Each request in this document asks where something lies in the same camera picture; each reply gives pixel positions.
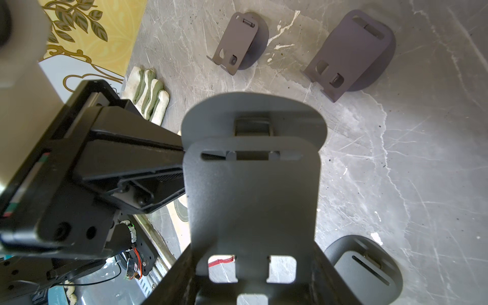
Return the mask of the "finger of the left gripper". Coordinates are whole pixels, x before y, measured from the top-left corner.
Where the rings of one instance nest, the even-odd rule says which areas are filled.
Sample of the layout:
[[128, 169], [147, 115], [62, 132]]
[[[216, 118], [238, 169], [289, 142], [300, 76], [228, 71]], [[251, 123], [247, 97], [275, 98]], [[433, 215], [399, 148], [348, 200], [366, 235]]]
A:
[[102, 107], [74, 180], [128, 214], [149, 214], [185, 193], [180, 135], [115, 106]]

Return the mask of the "dark phone stand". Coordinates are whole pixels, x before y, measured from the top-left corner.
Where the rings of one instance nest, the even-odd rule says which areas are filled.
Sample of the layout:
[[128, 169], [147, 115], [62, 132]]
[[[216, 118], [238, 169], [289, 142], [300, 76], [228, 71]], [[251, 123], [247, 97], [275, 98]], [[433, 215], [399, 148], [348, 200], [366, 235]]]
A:
[[327, 247], [325, 256], [362, 304], [391, 304], [402, 293], [400, 268], [374, 240], [343, 236]]
[[195, 105], [181, 131], [195, 302], [311, 304], [321, 114], [235, 92]]

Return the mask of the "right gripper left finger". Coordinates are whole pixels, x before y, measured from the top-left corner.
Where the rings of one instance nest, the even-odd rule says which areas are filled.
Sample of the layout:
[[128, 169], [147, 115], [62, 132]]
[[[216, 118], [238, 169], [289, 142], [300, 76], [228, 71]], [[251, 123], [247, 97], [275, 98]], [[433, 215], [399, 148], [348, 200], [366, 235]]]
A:
[[193, 264], [191, 246], [189, 245], [142, 304], [194, 305], [197, 290], [195, 266]]

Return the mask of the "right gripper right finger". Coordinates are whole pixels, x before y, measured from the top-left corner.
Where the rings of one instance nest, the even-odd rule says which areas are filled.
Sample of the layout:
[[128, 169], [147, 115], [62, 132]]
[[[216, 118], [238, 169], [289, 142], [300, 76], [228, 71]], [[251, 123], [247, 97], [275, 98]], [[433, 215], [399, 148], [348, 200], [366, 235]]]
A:
[[313, 246], [312, 274], [309, 291], [312, 304], [362, 304], [341, 278], [317, 243], [314, 243]]

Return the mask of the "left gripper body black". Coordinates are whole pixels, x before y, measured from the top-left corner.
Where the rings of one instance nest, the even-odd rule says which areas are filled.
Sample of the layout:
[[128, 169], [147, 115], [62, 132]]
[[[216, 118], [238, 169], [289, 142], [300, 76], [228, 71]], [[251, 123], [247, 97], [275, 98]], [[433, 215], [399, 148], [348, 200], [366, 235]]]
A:
[[126, 213], [77, 183], [73, 169], [102, 107], [139, 114], [104, 80], [83, 81], [1, 195], [1, 253], [104, 259], [130, 245]]

